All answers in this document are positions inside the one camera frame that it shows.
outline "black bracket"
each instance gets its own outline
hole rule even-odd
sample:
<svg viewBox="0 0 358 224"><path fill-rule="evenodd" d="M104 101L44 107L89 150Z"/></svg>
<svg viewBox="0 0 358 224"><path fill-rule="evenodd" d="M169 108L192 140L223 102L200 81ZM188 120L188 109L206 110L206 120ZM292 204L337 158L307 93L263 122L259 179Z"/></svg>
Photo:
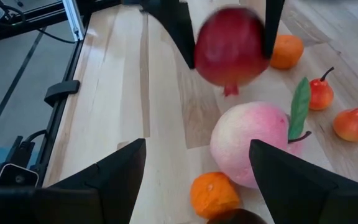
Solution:
<svg viewBox="0 0 358 224"><path fill-rule="evenodd" d="M6 161L13 163L17 166L27 167L35 143L25 142L22 140L22 136L16 137L12 149L9 151L9 154L6 157Z"/></svg>
<svg viewBox="0 0 358 224"><path fill-rule="evenodd" d="M80 81L78 80L57 83L48 88L44 102L53 107L57 101L66 98L69 94L78 93L78 89L80 89Z"/></svg>
<svg viewBox="0 0 358 224"><path fill-rule="evenodd" d="M123 0L123 5L141 5L170 34L190 69L195 68L195 40L189 8L179 0Z"/></svg>

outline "wooden surface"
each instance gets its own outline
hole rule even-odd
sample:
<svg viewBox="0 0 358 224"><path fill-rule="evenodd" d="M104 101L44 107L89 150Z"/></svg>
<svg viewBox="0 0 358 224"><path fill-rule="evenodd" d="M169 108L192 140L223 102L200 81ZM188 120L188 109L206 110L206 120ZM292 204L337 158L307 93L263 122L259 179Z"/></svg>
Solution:
<svg viewBox="0 0 358 224"><path fill-rule="evenodd" d="M279 33L300 36L305 52L294 69L269 68L238 97L224 98L187 68L163 27L134 7L114 7L92 15L45 186L78 172L137 138L147 140L144 179L131 223L204 223L190 206L190 185L218 170L209 138L220 115L250 101L270 101L287 113L295 85L320 77L334 66L328 82L335 100L311 112L302 158L358 181L358 144L338 139L332 121L343 109L358 107L358 3L322 5L288 0ZM259 0L188 0L195 37L217 7L242 4L263 16ZM256 190L238 187L242 206L272 223Z"/></svg>

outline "black cable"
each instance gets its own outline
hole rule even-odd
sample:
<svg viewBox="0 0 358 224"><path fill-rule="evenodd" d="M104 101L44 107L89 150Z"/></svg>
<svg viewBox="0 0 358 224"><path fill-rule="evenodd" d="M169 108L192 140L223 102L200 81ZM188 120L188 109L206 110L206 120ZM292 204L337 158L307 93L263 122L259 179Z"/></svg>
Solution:
<svg viewBox="0 0 358 224"><path fill-rule="evenodd" d="M22 11L20 11L20 10L14 8L14 7L11 7L11 6L7 6L7 5L3 5L2 7L3 7L4 9L10 10L10 11L14 11L14 12L18 13L18 15L21 16L22 21L21 21L20 23L17 23L17 24L5 24L5 23L0 22L0 26L3 26L3 27L12 27L12 26L20 25L20 24L23 24L23 23L26 23L26 22L27 22L27 19L25 18L25 15L24 15L24 13L23 13ZM52 35L52 34L49 34L48 32L43 31L42 29L37 29L37 31L39 31L39 32L41 32L41 33L47 35L48 37L51 37L51 38L53 38L53 39L55 39L55 40L59 40L59 41L64 42L64 43L76 44L75 41L70 41L70 40L65 40L65 39L59 38L59 37L57 37L57 36L54 36L54 35Z"/></svg>
<svg viewBox="0 0 358 224"><path fill-rule="evenodd" d="M38 136L41 136L41 135L47 135L47 130L41 130L41 131L37 131L36 133L34 133L34 134L31 134L28 138L26 138L25 140L24 140L24 142L31 142L31 141L33 141L36 137L38 137Z"/></svg>
<svg viewBox="0 0 358 224"><path fill-rule="evenodd" d="M55 39L55 40L59 40L59 41L61 41L61 42L68 43L68 44L75 44L75 43L76 43L75 41L64 40L64 39L61 39L61 38L59 38L59 37L56 37L56 36L54 36L54 35L52 35L52 34L49 34L49 33L45 32L45 31L43 31L42 29L37 29L37 30L38 30L39 32L41 32L41 33L47 35L48 37L51 37L51 38Z"/></svg>

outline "pink peach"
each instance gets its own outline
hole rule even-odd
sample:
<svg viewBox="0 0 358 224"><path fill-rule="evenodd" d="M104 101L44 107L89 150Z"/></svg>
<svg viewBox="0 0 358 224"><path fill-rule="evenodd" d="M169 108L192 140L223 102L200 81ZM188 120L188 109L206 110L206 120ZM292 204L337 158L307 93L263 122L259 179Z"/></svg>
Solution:
<svg viewBox="0 0 358 224"><path fill-rule="evenodd" d="M239 185L258 188L248 157L252 139L295 156L301 154L301 142L288 145L288 118L284 111L267 102L237 105L216 124L210 150L221 171Z"/></svg>

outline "green leaf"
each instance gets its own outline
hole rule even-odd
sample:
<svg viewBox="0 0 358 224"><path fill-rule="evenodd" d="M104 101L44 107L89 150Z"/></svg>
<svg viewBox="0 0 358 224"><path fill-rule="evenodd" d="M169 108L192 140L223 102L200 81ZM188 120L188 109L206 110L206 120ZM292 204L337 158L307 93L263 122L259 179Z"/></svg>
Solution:
<svg viewBox="0 0 358 224"><path fill-rule="evenodd" d="M291 102L291 120L288 128L288 139L299 138L303 131L303 125L309 112L311 91L307 78L299 82Z"/></svg>

